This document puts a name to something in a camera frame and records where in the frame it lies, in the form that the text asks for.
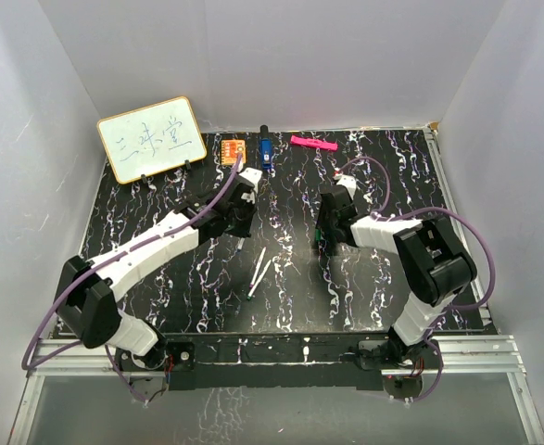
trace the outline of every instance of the white plastic casing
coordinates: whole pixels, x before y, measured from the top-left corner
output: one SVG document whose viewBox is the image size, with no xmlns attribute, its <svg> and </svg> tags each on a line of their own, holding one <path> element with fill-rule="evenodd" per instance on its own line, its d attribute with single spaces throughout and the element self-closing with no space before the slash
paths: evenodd
<svg viewBox="0 0 544 445">
<path fill-rule="evenodd" d="M 367 216 L 355 222 L 350 228 L 358 247 L 380 248 L 387 252 L 398 253 L 393 235 L 402 230 L 411 229 L 420 223 L 418 220 L 383 222 Z M 455 296 L 447 297 L 433 308 L 420 301 L 411 292 L 410 298 L 403 308 L 403 313 L 393 324 L 395 332 L 407 346 L 422 341 L 426 329 L 454 298 Z"/>
<path fill-rule="evenodd" d="M 418 220 L 377 221 L 371 216 L 366 216 L 352 224 L 350 229 L 359 248 L 380 248 L 387 252 L 398 253 L 393 235 L 420 223 Z"/>
<path fill-rule="evenodd" d="M 157 333 L 142 320 L 120 311 L 120 328 L 108 341 L 110 346 L 145 356 L 158 342 Z"/>
<path fill-rule="evenodd" d="M 410 299 L 403 308 L 403 313 L 393 324 L 395 332 L 407 346 L 415 345 L 424 338 L 426 329 L 455 299 L 455 295 L 446 297 L 434 308 L 418 299 L 410 292 Z"/>
<path fill-rule="evenodd" d="M 187 218 L 179 213 L 171 212 L 151 229 L 132 239 L 130 242 L 114 248 L 109 253 L 92 258 L 95 264 L 112 258 L 123 250 L 129 251 L 131 247 L 154 235 L 162 235 L 175 227 L 186 223 Z M 111 290 L 115 301 L 122 299 L 130 288 L 140 280 L 154 272 L 167 261 L 192 250 L 198 246 L 198 231 L 192 227 L 185 227 L 175 236 L 165 236 L 147 246 L 143 246 L 121 260 L 109 264 L 96 272 L 103 279 L 110 278 L 113 284 Z"/>
<path fill-rule="evenodd" d="M 348 190 L 349 197 L 354 199 L 354 194 L 356 193 L 356 178 L 347 174 L 337 174 L 334 179 L 337 180 L 337 185 L 343 185 Z"/>
<path fill-rule="evenodd" d="M 251 169 L 250 167 L 247 167 L 241 172 L 241 174 L 239 174 L 239 176 L 247 179 L 250 183 L 252 183 L 255 186 L 253 191 L 255 192 L 255 194 L 257 194 L 259 190 L 258 184 L 262 174 L 263 172 L 261 170 Z"/>
</svg>

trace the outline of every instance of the blue object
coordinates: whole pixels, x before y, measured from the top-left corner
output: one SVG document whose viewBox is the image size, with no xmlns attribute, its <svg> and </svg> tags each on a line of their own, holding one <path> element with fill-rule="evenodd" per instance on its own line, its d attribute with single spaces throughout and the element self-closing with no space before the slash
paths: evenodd
<svg viewBox="0 0 544 445">
<path fill-rule="evenodd" d="M 261 125 L 259 128 L 259 152 L 261 153 L 261 168 L 269 170 L 272 167 L 272 141 L 270 141 L 270 131 L 267 125 Z"/>
</svg>

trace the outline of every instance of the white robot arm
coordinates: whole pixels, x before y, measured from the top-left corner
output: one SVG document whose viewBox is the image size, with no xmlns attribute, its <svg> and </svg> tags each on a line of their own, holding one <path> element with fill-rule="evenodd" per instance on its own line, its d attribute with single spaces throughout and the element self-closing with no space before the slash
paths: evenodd
<svg viewBox="0 0 544 445">
<path fill-rule="evenodd" d="M 86 348 L 110 345 L 132 353 L 146 368 L 160 365 L 166 341 L 154 326 L 117 309 L 129 289 L 158 267 L 224 233 L 248 237 L 261 171 L 245 169 L 231 183 L 224 196 L 195 223 L 169 235 L 202 211 L 215 192 L 206 197 L 189 197 L 154 227 L 108 253 L 66 262 L 57 295 L 93 264 L 112 260 L 71 292 L 57 310 L 64 323 Z M 121 253 L 124 258 L 119 261 Z"/>
<path fill-rule="evenodd" d="M 436 318 L 477 277 L 474 261 L 446 218 L 388 221 L 361 216 L 353 203 L 354 177 L 338 174 L 335 180 L 320 190 L 317 230 L 322 237 L 330 243 L 382 249 L 401 259 L 411 292 L 389 331 L 401 359 L 424 343 Z"/>
</svg>

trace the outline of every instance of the pink marker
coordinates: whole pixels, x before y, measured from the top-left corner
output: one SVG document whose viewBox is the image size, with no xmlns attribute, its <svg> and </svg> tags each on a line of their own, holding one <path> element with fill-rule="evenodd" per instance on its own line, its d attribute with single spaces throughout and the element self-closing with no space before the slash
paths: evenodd
<svg viewBox="0 0 544 445">
<path fill-rule="evenodd" d="M 290 144 L 310 146 L 312 148 L 320 148 L 321 150 L 337 151 L 337 143 L 325 142 L 319 139 L 306 139 L 304 137 L 292 136 L 290 138 Z"/>
</svg>

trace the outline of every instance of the black table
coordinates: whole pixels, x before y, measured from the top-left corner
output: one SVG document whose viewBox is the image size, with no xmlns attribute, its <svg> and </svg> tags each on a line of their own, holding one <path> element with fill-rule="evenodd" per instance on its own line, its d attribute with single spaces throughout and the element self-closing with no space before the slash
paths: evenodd
<svg viewBox="0 0 544 445">
<path fill-rule="evenodd" d="M 289 144 L 292 134 L 337 142 L 337 152 Z M 206 133 L 208 156 L 185 169 L 149 178 L 149 184 L 120 185 L 107 164 L 84 239 L 92 258 L 126 243 L 162 219 L 184 193 L 202 193 L 224 181 L 223 139 L 244 139 L 247 166 L 260 167 L 257 133 Z M 163 333 L 330 333 L 386 331 L 407 300 L 409 289 L 398 257 L 375 249 L 340 246 L 328 256 L 315 247 L 318 187 L 335 169 L 367 155 L 387 168 L 391 180 L 384 216 L 428 206 L 445 207 L 424 132 L 334 131 L 272 133 L 273 170 L 259 184 L 252 237 L 237 252 L 238 239 L 224 235 L 183 254 L 150 274 L 124 299 L 124 310 Z M 372 164 L 352 169 L 359 212 L 379 207 L 386 178 Z M 263 247 L 272 267 L 247 301 L 248 284 Z M 475 302 L 471 289 L 456 303 Z M 480 331 L 478 311 L 451 313 L 440 326 Z M 71 336 L 58 324 L 54 337 Z"/>
</svg>

